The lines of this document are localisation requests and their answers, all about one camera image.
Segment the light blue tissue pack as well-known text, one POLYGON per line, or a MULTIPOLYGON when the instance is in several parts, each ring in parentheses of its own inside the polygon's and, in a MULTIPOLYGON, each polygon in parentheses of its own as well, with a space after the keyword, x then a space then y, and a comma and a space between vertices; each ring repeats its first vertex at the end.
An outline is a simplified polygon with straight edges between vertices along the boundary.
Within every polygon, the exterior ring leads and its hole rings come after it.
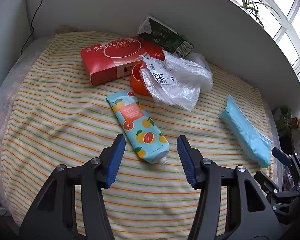
POLYGON ((231 94, 228 95, 226 107, 219 118, 232 131, 248 158, 256 161, 261 168, 270 165, 273 142, 253 126, 239 109, 231 94))

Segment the green gift bag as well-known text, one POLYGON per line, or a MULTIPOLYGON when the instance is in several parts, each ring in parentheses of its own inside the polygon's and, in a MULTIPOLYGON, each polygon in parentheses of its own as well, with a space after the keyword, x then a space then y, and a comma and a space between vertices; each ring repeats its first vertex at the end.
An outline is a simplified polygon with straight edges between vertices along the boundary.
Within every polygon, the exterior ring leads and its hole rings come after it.
POLYGON ((297 116, 292 117, 292 110, 288 106, 276 108, 272 110, 272 114, 279 138, 291 135, 293 130, 300 128, 300 119, 297 116))

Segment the green milk carton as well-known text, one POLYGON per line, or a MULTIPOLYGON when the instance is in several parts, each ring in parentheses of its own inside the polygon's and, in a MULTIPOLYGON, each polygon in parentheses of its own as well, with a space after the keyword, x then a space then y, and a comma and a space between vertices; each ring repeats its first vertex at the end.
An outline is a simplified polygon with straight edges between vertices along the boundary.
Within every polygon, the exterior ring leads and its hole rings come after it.
POLYGON ((194 49, 194 46, 174 29, 151 15, 147 15, 140 24, 138 35, 183 59, 194 49))

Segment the red medicine box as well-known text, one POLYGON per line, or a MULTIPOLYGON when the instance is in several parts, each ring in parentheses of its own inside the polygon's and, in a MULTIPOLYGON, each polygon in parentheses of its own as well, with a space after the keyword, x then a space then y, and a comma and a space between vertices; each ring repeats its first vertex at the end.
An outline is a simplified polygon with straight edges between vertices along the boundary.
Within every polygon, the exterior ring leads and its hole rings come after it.
POLYGON ((133 67, 142 62, 142 55, 165 59, 160 46, 138 36, 81 49, 81 58, 93 86, 130 75, 133 67))

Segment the clear plastic bag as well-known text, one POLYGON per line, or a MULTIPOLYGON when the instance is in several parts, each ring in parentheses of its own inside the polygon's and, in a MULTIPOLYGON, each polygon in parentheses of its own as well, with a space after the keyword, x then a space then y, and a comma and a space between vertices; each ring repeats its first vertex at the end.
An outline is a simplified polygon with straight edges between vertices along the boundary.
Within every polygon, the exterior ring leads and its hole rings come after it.
POLYGON ((178 106, 192 111, 201 92, 213 88, 213 74, 205 57, 190 53, 186 58, 163 51, 164 60, 142 56, 141 79, 156 105, 178 106))

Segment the fruit print cream tube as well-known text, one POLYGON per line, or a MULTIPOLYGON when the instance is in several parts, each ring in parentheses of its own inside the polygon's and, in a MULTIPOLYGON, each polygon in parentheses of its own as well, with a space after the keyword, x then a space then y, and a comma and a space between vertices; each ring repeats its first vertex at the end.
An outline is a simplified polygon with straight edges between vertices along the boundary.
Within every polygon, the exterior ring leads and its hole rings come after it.
POLYGON ((167 164, 169 143, 134 92, 119 90, 106 96, 106 100, 136 155, 150 164, 167 164))

